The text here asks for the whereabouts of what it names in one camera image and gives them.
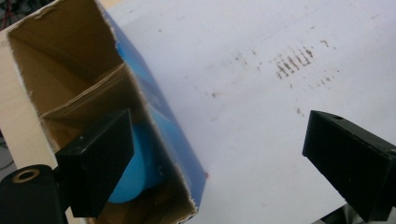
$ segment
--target blue object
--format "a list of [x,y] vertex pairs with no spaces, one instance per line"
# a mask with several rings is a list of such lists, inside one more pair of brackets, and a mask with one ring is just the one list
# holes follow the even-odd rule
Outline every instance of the blue object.
[[[194,201],[195,207],[198,208],[204,193],[206,182],[205,170],[196,158],[190,143],[163,97],[163,93],[149,71],[144,58],[124,31],[108,15],[108,12],[104,9],[102,12],[106,20],[110,23],[114,35],[117,37],[119,55],[128,67],[134,71],[134,80],[137,81],[139,91],[143,93],[145,102],[149,108],[148,115],[150,117],[156,117],[154,123],[159,128],[159,136],[163,143],[163,149],[169,155],[169,161],[177,165],[177,170],[182,175],[190,198]],[[169,126],[172,128],[172,132],[168,132]]]
[[156,160],[149,127],[136,124],[132,127],[134,156],[108,199],[111,203],[125,203],[137,197],[144,189],[152,188],[165,179],[162,166]]

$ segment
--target cardboard divider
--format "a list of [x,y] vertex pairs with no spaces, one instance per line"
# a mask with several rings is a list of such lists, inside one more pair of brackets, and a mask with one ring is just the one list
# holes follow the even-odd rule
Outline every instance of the cardboard divider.
[[8,41],[21,83],[56,152],[104,114],[130,108],[133,122],[150,124],[169,178],[136,199],[108,203],[91,223],[178,223],[196,214],[181,174],[165,153],[145,97],[91,0],[56,1],[20,22]]
[[130,108],[133,121],[144,118],[125,65],[64,105],[43,114],[41,120],[54,148],[59,150],[104,114]]
[[8,34],[37,112],[65,104],[122,63],[94,1],[60,1]]

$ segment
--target cardboard box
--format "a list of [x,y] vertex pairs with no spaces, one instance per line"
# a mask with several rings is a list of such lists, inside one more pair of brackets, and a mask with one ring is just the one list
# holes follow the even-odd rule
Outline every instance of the cardboard box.
[[92,0],[57,1],[7,34],[21,84],[56,152],[105,113],[146,122],[170,177],[92,223],[181,223],[194,216],[205,172],[133,44]]

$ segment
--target black mount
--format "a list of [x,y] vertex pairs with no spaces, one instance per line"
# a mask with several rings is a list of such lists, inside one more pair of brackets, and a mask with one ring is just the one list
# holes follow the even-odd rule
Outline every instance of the black mount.
[[303,155],[364,221],[388,220],[396,204],[396,146],[347,119],[311,111]]
[[58,151],[58,167],[24,167],[0,183],[0,223],[67,223],[98,217],[134,155],[129,109],[105,115]]

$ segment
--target white surface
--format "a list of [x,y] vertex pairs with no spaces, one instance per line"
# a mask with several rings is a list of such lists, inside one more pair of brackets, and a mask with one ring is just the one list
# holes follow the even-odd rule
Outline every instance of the white surface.
[[5,143],[4,138],[0,137],[0,181],[17,169]]
[[191,224],[308,224],[343,205],[301,155],[311,109],[396,144],[394,0],[134,0],[109,11],[209,172]]

